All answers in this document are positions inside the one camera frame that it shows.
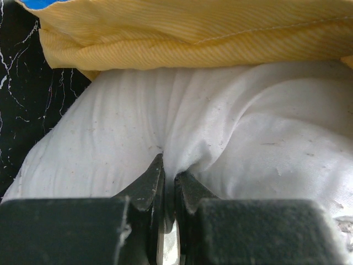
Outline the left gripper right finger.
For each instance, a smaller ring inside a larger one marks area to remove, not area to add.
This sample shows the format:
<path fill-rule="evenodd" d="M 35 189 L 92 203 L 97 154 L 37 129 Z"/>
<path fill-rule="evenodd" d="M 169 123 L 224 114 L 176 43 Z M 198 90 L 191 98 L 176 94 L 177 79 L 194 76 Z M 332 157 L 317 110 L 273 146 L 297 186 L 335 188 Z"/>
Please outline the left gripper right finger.
<path fill-rule="evenodd" d="M 348 264 L 338 228 L 310 200 L 222 200 L 175 178 L 181 264 Z"/>

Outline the white pillow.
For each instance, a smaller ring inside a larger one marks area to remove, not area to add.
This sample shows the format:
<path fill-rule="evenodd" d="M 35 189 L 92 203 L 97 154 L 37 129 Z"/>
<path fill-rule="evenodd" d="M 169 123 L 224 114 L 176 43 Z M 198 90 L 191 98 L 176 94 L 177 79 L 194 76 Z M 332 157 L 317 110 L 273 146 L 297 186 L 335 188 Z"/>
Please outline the white pillow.
<path fill-rule="evenodd" d="M 163 155 L 223 199 L 352 216 L 352 70 L 338 61 L 102 72 L 27 154 L 4 201 L 112 197 Z"/>

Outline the orange and blue pillowcase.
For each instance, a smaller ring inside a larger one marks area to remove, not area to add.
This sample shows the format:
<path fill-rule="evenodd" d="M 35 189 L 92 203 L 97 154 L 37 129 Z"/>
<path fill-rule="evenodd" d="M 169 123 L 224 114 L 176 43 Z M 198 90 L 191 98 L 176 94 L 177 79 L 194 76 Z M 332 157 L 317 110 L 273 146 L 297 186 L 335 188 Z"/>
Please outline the orange and blue pillowcase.
<path fill-rule="evenodd" d="M 339 59 L 352 64 L 351 1 L 20 1 L 52 68 L 112 69 Z"/>

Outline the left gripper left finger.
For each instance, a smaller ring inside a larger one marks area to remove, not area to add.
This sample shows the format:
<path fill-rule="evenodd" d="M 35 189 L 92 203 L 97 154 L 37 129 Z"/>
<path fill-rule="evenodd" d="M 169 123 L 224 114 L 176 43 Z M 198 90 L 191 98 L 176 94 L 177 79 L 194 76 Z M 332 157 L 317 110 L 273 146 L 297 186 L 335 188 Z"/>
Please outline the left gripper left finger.
<path fill-rule="evenodd" d="M 112 198 L 1 205 L 2 264 L 162 264 L 162 155 Z"/>

